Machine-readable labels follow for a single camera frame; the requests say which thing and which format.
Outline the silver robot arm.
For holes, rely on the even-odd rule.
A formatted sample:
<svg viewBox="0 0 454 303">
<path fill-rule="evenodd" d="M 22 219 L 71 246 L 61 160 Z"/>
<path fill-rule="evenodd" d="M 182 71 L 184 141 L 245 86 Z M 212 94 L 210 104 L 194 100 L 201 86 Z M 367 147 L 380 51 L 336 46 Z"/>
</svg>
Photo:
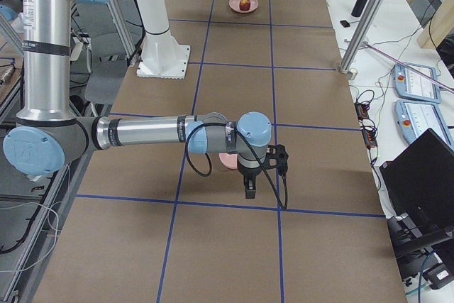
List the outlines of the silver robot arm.
<svg viewBox="0 0 454 303">
<path fill-rule="evenodd" d="M 238 121 L 217 113 L 151 119 L 78 118 L 70 102 L 71 8 L 76 0 L 23 0 L 24 106 L 3 142 L 6 159 L 27 175 L 58 171 L 90 150 L 183 143 L 186 153 L 238 157 L 245 196 L 270 158 L 271 124 L 250 112 Z"/>
</svg>

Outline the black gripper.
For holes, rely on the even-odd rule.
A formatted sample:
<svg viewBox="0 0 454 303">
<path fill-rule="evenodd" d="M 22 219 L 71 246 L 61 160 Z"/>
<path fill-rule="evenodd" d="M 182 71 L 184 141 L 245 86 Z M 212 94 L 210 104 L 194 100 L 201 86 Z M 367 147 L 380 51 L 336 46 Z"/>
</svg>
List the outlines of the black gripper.
<svg viewBox="0 0 454 303">
<path fill-rule="evenodd" d="M 256 195 L 255 178 L 262 172 L 262 168 L 261 167 L 250 168 L 242 164 L 239 164 L 238 171 L 243 176 L 245 198 L 254 199 Z"/>
</svg>

